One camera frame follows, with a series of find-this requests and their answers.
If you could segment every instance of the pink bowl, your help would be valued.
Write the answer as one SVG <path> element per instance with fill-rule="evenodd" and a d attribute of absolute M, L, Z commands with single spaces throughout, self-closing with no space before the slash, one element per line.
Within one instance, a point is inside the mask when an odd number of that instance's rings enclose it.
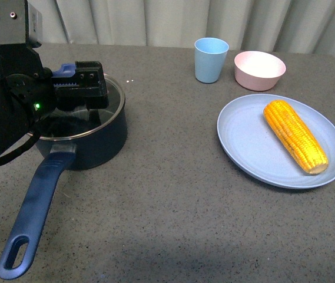
<path fill-rule="evenodd" d="M 260 51 L 245 51 L 235 59 L 236 81 L 244 88 L 255 91 L 269 90 L 286 71 L 276 56 Z"/>

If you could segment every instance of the blue cup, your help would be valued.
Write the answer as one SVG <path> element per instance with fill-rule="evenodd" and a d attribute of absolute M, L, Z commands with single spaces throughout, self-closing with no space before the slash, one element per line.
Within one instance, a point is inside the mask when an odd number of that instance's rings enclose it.
<path fill-rule="evenodd" d="M 228 44 L 218 38 L 205 37 L 195 42 L 195 76 L 202 83 L 218 80 L 225 63 Z"/>

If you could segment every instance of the gray countertop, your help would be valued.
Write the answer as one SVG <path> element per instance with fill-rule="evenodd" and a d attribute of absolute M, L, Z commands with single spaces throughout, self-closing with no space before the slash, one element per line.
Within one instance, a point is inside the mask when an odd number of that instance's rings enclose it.
<path fill-rule="evenodd" d="M 63 172 L 34 263 L 17 282 L 335 282 L 335 181 L 280 189 L 244 173 L 221 147 L 221 109 L 255 93 L 235 82 L 238 51 L 214 84 L 195 79 L 193 49 L 37 51 L 52 70 L 102 62 L 125 91 L 128 139 L 106 164 Z M 276 55 L 287 72 L 267 93 L 335 125 L 335 58 Z M 0 167 L 0 255 L 41 161 L 33 147 Z"/>

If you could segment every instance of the yellow corn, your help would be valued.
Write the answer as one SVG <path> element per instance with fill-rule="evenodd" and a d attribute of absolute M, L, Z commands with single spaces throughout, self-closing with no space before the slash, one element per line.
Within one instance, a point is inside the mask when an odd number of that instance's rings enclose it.
<path fill-rule="evenodd" d="M 264 108 L 264 116 L 295 161 L 309 174 L 327 169 L 328 158 L 310 129 L 284 100 L 274 100 Z"/>

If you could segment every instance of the handle hole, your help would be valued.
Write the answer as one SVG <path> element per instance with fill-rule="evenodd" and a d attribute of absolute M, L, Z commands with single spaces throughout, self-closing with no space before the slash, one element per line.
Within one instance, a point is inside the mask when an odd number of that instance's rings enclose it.
<path fill-rule="evenodd" d="M 6 269 L 16 268 L 21 265 L 22 260 L 25 256 L 28 242 L 29 239 L 26 236 L 21 236 L 14 241 L 9 253 L 9 257 L 5 263 Z"/>

